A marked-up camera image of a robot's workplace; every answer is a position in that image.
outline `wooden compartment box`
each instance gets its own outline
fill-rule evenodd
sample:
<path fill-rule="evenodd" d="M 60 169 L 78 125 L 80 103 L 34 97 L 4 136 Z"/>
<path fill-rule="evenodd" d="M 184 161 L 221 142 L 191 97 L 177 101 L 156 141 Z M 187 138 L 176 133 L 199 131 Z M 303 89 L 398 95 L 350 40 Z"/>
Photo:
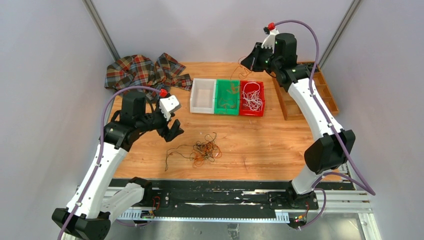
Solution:
<path fill-rule="evenodd" d="M 311 62 L 299 62 L 299 64 L 308 64 Z M 316 90 L 322 98 L 322 101 L 327 106 L 328 110 L 331 112 L 333 116 L 337 116 L 339 114 L 339 108 L 337 107 L 336 102 L 334 101 L 334 97 L 327 85 L 326 79 L 321 72 L 319 66 L 317 66 L 318 70 L 315 71 L 313 75 L 313 80 L 315 81 Z M 301 109 L 296 104 L 295 100 L 289 95 L 288 92 L 284 90 L 284 88 L 280 87 L 277 80 L 273 78 L 275 90 L 278 96 L 279 104 L 281 106 L 282 114 L 284 115 L 285 120 L 300 120 L 305 119 L 302 114 Z"/>

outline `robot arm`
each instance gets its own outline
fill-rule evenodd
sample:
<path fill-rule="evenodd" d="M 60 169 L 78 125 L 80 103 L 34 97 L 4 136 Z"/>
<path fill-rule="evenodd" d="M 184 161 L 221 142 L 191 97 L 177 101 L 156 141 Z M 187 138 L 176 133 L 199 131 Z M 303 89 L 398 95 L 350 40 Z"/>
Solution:
<path fill-rule="evenodd" d="M 264 43 L 257 42 L 253 51 L 241 61 L 241 64 L 253 72 L 274 73 L 280 87 L 283 87 L 300 107 L 312 131 L 315 142 L 304 153 L 306 165 L 287 189 L 289 203 L 297 206 L 304 204 L 305 198 L 313 192 L 314 183 L 324 173 L 338 168 L 346 163 L 347 159 L 331 126 L 311 95 L 309 69 L 304 64 L 297 64 L 295 36 L 291 33 L 278 33 L 272 36 L 275 41 L 270 43 L 268 39 L 271 33 L 276 31 L 274 28 L 273 24 L 264 28 L 265 33 L 270 36 Z M 313 82 L 312 89 L 350 153 L 355 142 L 355 134 L 352 130 L 344 130 L 333 118 Z"/>
<path fill-rule="evenodd" d="M 77 205 L 78 208 L 73 213 L 65 232 L 84 240 L 102 240 L 108 234 L 111 224 L 125 210 L 152 198 L 152 184 L 145 179 L 134 177 L 124 189 L 103 201 L 116 169 L 141 135 L 156 130 L 166 142 L 169 142 L 184 132 L 178 120 L 174 121 L 171 129 L 168 128 L 171 117 L 180 107 L 177 98 L 168 93 L 166 98 L 159 99 L 152 113 L 146 113 L 146 95 L 139 91 L 126 93 L 122 98 L 122 109 L 115 112 L 111 122 L 104 126 L 101 164 L 97 164 L 101 148 L 99 144 L 81 186 L 66 208 L 55 209 L 52 215 L 53 221 L 62 227 L 72 214 L 71 210 Z M 86 192 L 83 192 L 90 178 L 92 178 L 91 184 Z"/>

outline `wood grain surface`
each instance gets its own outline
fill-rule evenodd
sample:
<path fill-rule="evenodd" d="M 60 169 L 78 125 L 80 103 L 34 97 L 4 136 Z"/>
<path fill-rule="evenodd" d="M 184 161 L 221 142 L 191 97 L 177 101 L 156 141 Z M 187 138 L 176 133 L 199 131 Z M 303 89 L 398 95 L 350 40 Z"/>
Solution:
<path fill-rule="evenodd" d="M 238 63 L 186 62 L 184 73 L 191 78 L 230 79 Z M 239 79 L 237 69 L 232 79 Z M 265 72 L 252 72 L 246 80 L 263 82 L 265 112 L 263 117 L 230 116 L 190 113 L 190 92 L 173 87 L 171 93 L 181 103 L 174 119 L 179 119 L 184 133 L 165 142 L 156 131 L 147 132 L 132 146 L 115 172 L 115 178 L 140 177 L 145 179 L 199 179 L 289 181 L 305 165 L 304 152 L 313 143 L 311 130 L 305 120 L 284 120 L 273 79 Z M 121 109 L 117 97 L 112 113 Z M 193 163 L 178 154 L 168 158 L 167 150 L 179 145 L 204 142 L 205 135 L 217 134 L 215 143 L 222 157 L 214 162 L 193 168 Z M 190 153 L 182 147 L 181 153 Z M 325 180 L 340 181 L 338 176 Z"/>

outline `plaid cloth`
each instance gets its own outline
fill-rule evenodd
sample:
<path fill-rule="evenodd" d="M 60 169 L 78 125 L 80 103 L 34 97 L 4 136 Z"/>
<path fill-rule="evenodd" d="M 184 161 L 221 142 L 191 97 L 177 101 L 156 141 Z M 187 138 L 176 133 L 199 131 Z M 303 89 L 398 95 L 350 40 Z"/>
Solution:
<path fill-rule="evenodd" d="M 107 67 L 104 87 L 118 91 L 131 86 L 146 86 L 169 91 L 173 86 L 190 91 L 193 84 L 190 75 L 180 75 L 185 68 L 166 53 L 155 64 L 142 55 L 126 56 Z M 156 100 L 155 92 L 145 90 L 145 93 L 150 100 Z"/>

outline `gray wall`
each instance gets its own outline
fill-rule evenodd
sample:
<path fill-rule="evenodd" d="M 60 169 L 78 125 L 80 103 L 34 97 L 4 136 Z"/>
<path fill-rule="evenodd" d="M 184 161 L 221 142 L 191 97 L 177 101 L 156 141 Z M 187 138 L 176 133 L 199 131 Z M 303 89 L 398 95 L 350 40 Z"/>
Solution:
<path fill-rule="evenodd" d="M 113 59 L 80 0 L 0 7 L 1 239 L 51 240 L 100 133 Z"/>
<path fill-rule="evenodd" d="M 93 0 L 121 57 L 163 52 L 183 62 L 236 62 L 266 35 L 270 22 L 296 19 L 310 24 L 323 49 L 351 0 Z M 299 60 L 313 60 L 314 39 L 294 23 L 280 32 L 297 37 Z"/>
<path fill-rule="evenodd" d="M 422 239 L 424 3 L 365 0 L 324 66 L 384 240 Z"/>

